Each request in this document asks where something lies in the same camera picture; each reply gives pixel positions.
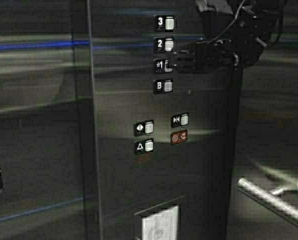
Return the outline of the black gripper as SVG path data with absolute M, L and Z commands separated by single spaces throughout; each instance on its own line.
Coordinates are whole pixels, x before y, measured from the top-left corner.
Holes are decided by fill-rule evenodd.
M 230 38 L 215 42 L 199 41 L 192 49 L 174 51 L 172 67 L 178 73 L 208 73 L 220 67 L 239 66 L 239 55 L 234 52 L 234 44 Z

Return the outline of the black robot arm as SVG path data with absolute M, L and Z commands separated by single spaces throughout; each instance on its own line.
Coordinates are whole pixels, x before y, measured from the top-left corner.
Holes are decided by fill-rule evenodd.
M 277 44 L 284 28 L 285 0 L 197 0 L 205 40 L 181 45 L 169 57 L 178 73 L 205 74 L 221 67 L 254 65 Z

